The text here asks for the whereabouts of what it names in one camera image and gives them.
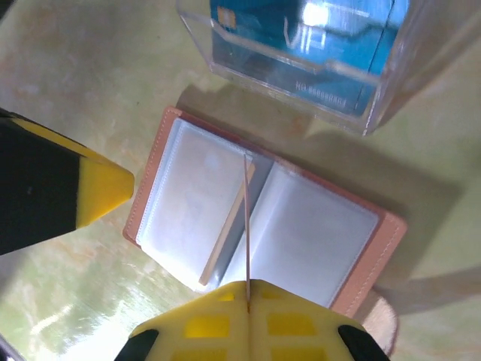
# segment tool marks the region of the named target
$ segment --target table surface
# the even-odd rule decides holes
[[[19,0],[0,31],[0,107],[132,171],[164,107],[262,142],[406,218],[377,282],[394,361],[481,358],[481,41],[368,138],[211,74],[173,0]],[[195,295],[121,236],[131,202],[0,258],[0,333],[27,359],[113,359],[138,323]]]

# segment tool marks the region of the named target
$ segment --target clear acrylic box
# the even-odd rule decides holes
[[[366,135],[474,42],[479,0],[177,0],[210,70]]]

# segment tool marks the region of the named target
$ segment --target yellow and black clamp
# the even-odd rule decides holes
[[[348,317],[265,281],[227,284],[131,334],[116,361],[389,361]]]
[[[132,197],[134,176],[0,109],[0,254],[86,226]]]

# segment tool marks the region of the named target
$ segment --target card wallet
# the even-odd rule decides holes
[[[406,232],[398,216],[282,157],[167,108],[123,235],[186,286],[251,278],[354,315]]]

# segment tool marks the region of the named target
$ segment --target stitched edge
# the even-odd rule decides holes
[[[387,217],[387,220],[388,222],[390,223],[394,223],[395,222],[395,219],[389,215]],[[389,242],[388,244],[386,245],[386,247],[384,248],[383,252],[381,253],[381,255],[379,256],[379,258],[377,259],[376,263],[374,264],[373,268],[371,269],[371,272],[369,273],[368,277],[366,278],[366,281],[364,281],[364,283],[362,284],[361,288],[359,289],[358,291],[358,294],[355,296],[355,298],[353,299],[353,301],[351,302],[351,304],[349,305],[349,307],[347,308],[346,312],[344,312],[344,314],[348,314],[351,310],[352,310],[352,307],[354,307],[354,304],[359,300],[359,298],[361,297],[361,294],[365,291],[365,288],[366,286],[368,285],[368,282],[371,280],[371,278],[373,277],[374,275],[374,272],[376,271],[377,267],[379,267],[379,264],[381,263],[381,261],[383,260],[383,258],[386,256],[386,253],[388,251],[388,249],[391,247],[392,245],[392,242],[396,239],[396,236],[398,235],[398,231],[400,229],[400,226],[398,225],[394,232],[392,233],[392,236],[391,238],[389,239]]]
[[[132,235],[130,234],[130,228],[132,226],[132,222],[134,221],[134,218],[135,218],[135,215],[137,213],[137,208],[138,208],[138,203],[139,203],[139,197],[140,195],[142,195],[142,193],[144,193],[144,188],[145,188],[145,183],[146,183],[146,179],[149,177],[149,174],[150,174],[150,169],[151,169],[151,166],[153,164],[153,156],[154,154],[157,153],[157,148],[159,147],[159,142],[160,142],[160,138],[161,138],[161,135],[164,133],[164,127],[165,127],[165,119],[167,118],[167,116],[169,114],[174,114],[174,115],[179,115],[178,114],[179,112],[176,112],[176,111],[173,111],[172,109],[168,109],[165,113],[164,113],[164,116],[162,117],[162,121],[160,123],[160,130],[159,130],[159,133],[157,134],[156,136],[156,141],[154,142],[153,144],[153,149],[152,149],[152,154],[151,156],[149,157],[149,160],[147,162],[147,170],[145,172],[145,175],[142,177],[142,182],[141,182],[141,186],[139,188],[139,190],[137,191],[137,195],[135,196],[135,200],[134,200],[134,204],[132,206],[132,212],[130,214],[130,217],[129,217],[129,221],[127,222],[127,225],[126,225],[126,234],[133,240],[135,241],[135,243],[137,243],[137,241],[135,240],[135,238],[132,237]]]

